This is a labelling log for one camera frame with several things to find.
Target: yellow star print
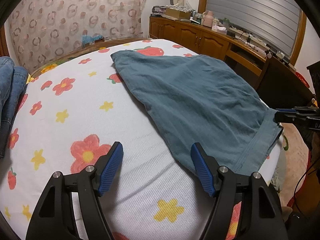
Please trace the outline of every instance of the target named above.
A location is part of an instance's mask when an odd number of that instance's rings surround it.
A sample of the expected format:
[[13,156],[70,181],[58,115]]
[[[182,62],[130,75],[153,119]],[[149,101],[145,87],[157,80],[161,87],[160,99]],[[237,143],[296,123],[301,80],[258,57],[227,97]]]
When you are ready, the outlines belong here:
[[67,110],[64,109],[63,112],[57,112],[56,117],[56,122],[64,123],[65,119],[69,117],[69,114]]
[[161,222],[166,217],[168,220],[173,223],[177,220],[177,215],[180,215],[184,212],[184,207],[177,207],[178,201],[174,198],[168,203],[163,199],[158,201],[159,211],[153,217],[158,222]]
[[27,205],[27,206],[22,205],[22,207],[23,207],[22,214],[25,215],[29,221],[30,218],[32,217],[32,214],[29,212],[29,205]]
[[107,101],[105,101],[103,105],[99,107],[99,109],[105,110],[106,112],[112,108],[113,108],[113,102],[108,103]]
[[88,75],[90,76],[90,77],[92,77],[92,76],[94,76],[94,75],[96,75],[97,73],[95,72],[95,71],[92,71],[91,73],[89,73]]
[[8,220],[10,220],[11,215],[10,215],[10,213],[8,211],[8,207],[4,207],[4,210],[5,210],[4,214],[7,216]]
[[35,171],[39,169],[40,164],[45,163],[45,158],[42,157],[43,149],[40,151],[35,151],[35,156],[31,159],[32,163],[35,163]]

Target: white floral bed sheet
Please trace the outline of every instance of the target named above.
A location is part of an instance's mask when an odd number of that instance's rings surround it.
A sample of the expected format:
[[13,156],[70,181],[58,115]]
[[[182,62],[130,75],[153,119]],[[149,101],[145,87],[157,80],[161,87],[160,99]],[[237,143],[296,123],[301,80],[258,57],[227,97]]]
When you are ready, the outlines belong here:
[[[144,106],[116,74],[110,55],[124,49],[196,55],[171,41],[137,41],[73,59],[28,84],[0,164],[0,211],[21,239],[50,176],[94,164],[115,141],[123,144],[123,163],[100,198],[115,239],[195,240],[204,230],[213,199],[174,161]],[[260,168],[268,183],[282,139]],[[73,201],[80,237],[87,239],[76,194]],[[238,204],[227,239],[235,235],[239,210]]]

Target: flower center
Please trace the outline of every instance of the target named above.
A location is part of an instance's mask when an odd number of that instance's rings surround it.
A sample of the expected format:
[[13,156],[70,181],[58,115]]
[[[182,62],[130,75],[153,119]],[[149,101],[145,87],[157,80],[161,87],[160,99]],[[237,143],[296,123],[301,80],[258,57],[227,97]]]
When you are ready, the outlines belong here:
[[90,161],[93,160],[93,152],[92,151],[83,152],[82,158],[84,162],[89,163]]

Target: cardboard box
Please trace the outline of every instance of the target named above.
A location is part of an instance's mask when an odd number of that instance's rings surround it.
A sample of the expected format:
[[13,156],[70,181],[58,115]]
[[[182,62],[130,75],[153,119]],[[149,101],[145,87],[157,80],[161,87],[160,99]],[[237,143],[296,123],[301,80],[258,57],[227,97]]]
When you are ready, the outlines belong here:
[[181,11],[177,11],[177,10],[174,10],[174,9],[170,9],[170,8],[167,8],[166,11],[165,11],[165,14],[166,15],[169,15],[169,16],[172,16],[172,17],[175,17],[177,19],[190,19],[191,17],[191,12],[181,12]]

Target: blue gripper pad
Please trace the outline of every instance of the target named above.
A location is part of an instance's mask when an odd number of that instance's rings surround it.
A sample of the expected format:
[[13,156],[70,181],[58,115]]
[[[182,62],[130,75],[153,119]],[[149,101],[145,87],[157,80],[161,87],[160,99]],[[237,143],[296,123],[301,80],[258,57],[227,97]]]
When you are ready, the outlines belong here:
[[100,186],[98,188],[98,192],[100,196],[102,196],[105,192],[110,189],[113,178],[115,177],[116,171],[122,162],[123,158],[123,147],[122,144],[119,143],[116,149],[114,150],[112,156],[110,157],[106,167],[100,176]]
[[191,146],[190,153],[202,187],[204,191],[207,192],[210,197],[212,197],[215,192],[213,187],[213,176],[209,171],[207,164],[205,164],[205,161],[195,143]]

